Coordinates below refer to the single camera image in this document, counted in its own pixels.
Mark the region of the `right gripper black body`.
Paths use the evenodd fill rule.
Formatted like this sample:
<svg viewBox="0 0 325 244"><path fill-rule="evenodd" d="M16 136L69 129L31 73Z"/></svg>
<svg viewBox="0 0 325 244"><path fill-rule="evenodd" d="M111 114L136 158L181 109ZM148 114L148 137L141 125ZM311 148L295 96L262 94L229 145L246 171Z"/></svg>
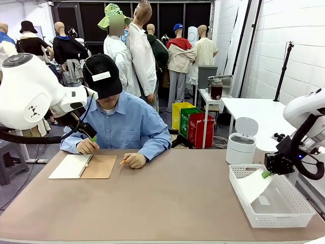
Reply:
<svg viewBox="0 0 325 244"><path fill-rule="evenodd" d="M293 173L294 164L279 152L265 153L264 165L271 174L290 174Z"/></svg>

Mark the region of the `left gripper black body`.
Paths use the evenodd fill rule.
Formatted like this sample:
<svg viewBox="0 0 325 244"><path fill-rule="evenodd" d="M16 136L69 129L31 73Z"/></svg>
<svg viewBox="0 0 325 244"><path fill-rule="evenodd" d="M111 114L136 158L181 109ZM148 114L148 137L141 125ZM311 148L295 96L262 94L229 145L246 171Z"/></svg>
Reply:
<svg viewBox="0 0 325 244"><path fill-rule="evenodd" d="M84 107L81 107L74 109L61 117L56 117L55 119L61 126L76 126L78 120L81 119L85 111L86 109Z"/></svg>

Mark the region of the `person's right hand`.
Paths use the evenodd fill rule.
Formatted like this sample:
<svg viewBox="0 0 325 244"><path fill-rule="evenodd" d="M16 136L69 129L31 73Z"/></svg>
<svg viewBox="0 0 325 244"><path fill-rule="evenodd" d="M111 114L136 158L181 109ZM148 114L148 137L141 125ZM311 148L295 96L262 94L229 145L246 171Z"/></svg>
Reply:
<svg viewBox="0 0 325 244"><path fill-rule="evenodd" d="M92 154L95 150L99 148L99 145L96 142L91 141L89 138L80 141L76 145L77 152L83 155Z"/></svg>

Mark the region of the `person's left hand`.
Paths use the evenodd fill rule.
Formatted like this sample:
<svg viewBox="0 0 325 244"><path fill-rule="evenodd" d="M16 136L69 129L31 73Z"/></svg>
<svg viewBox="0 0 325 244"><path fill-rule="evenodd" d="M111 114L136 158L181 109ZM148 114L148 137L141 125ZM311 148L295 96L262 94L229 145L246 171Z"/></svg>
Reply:
<svg viewBox="0 0 325 244"><path fill-rule="evenodd" d="M140 169L146 164L147 158L141 153L134 152L124 155L123 162L132 169Z"/></svg>

